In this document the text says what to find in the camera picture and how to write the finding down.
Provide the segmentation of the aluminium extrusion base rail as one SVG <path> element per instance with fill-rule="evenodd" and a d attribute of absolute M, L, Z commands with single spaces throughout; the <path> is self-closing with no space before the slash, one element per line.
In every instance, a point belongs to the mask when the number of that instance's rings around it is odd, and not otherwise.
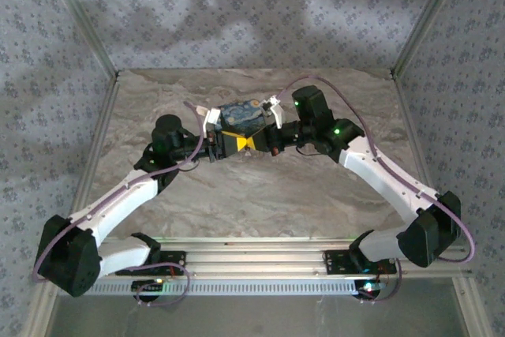
<path fill-rule="evenodd" d="M 349 247 L 343 238 L 158 238 L 163 250 L 186 252 L 196 279 L 317 279 L 323 254 Z"/>

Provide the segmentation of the aluminium table side rail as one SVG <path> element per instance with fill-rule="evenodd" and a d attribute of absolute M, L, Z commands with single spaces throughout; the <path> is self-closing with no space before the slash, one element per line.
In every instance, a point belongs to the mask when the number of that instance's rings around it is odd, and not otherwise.
<path fill-rule="evenodd" d="M 418 140 L 413 119 L 410 114 L 406 97 L 402 92 L 399 81 L 394 79 L 395 90 L 398 95 L 399 108 L 405 120 L 406 132 L 411 143 L 413 159 L 420 179 L 424 183 L 433 186 L 433 180 L 428 170 L 427 163 L 422 151 L 421 143 Z M 463 265 L 458 267 L 459 273 L 452 276 L 452 285 L 456 292 L 458 307 L 462 312 L 466 330 L 469 337 L 495 337 L 488 315 L 484 309 L 484 302 L 478 292 L 477 283 L 473 277 L 473 272 L 468 275 L 463 274 Z"/>
<path fill-rule="evenodd" d="M 103 141 L 107 134 L 107 126 L 110 121 L 114 101 L 118 92 L 117 81 L 117 77 L 112 77 L 110 83 L 108 84 L 106 95 L 104 97 L 103 108 L 99 114 L 92 145 L 84 167 L 84 173 L 81 176 L 77 187 L 76 196 L 71 210 L 65 212 L 64 215 L 80 211 L 87 204 L 88 194 L 91 190 L 95 170 L 99 161 L 99 155 L 103 146 Z M 32 300 L 28 309 L 28 316 L 25 320 L 20 337 L 45 337 L 57 297 L 58 288 L 53 283 L 46 282 L 37 283 L 35 285 Z"/>

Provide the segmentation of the controller board with green light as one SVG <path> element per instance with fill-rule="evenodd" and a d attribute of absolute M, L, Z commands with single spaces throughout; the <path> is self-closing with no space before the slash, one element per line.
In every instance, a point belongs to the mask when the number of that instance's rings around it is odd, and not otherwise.
<path fill-rule="evenodd" d="M 375 301 L 386 284 L 377 280 L 359 279 L 354 281 L 357 293 L 354 297 L 360 301 Z"/>
<path fill-rule="evenodd" d="M 161 279 L 137 280 L 133 281 L 130 291 L 136 300 L 142 302 L 152 302 L 159 298 L 163 290 Z"/>

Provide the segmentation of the aluminium frame post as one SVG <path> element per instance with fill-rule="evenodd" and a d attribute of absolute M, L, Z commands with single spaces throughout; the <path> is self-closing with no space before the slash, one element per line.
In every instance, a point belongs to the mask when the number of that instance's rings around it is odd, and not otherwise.
<path fill-rule="evenodd" d="M 422 12 L 416 21 L 406 43 L 400 50 L 395 64 L 391 67 L 391 77 L 397 81 L 402 77 L 408 65 L 417 53 L 421 43 L 427 36 L 430 28 L 436 20 L 436 17 L 443 7 L 446 0 L 427 0 Z"/>
<path fill-rule="evenodd" d="M 117 70 L 107 53 L 99 35 L 87 15 L 84 4 L 80 0 L 62 0 L 73 18 L 77 28 L 95 55 L 104 72 L 109 77 L 116 77 Z"/>

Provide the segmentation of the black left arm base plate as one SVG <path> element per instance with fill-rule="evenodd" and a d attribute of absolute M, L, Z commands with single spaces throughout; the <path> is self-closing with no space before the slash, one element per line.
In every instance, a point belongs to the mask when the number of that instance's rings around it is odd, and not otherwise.
<path fill-rule="evenodd" d="M 138 271 L 121 270 L 116 271 L 114 274 L 119 276 L 180 276 L 183 271 L 179 268 L 162 266 L 157 268 L 145 268 L 149 264 L 173 263 L 185 266 L 185 252 L 184 251 L 159 251 L 150 254 L 146 262 L 142 265 L 142 269 Z"/>

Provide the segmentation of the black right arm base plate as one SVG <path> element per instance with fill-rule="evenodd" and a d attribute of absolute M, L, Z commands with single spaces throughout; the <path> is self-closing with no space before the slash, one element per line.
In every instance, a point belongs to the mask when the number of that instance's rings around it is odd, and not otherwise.
<path fill-rule="evenodd" d="M 326 250 L 323 252 L 323 260 L 328 275 L 378 275 L 398 272 L 395 261 L 372 262 L 358 251 Z"/>

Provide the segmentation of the starry night print box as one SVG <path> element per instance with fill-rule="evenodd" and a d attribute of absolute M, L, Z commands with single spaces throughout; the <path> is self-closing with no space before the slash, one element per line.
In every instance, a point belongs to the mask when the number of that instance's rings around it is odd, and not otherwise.
<path fill-rule="evenodd" d="M 221 113 L 215 130 L 250 137 L 267 125 L 263 108 L 257 99 L 223 104 L 219 109 Z"/>

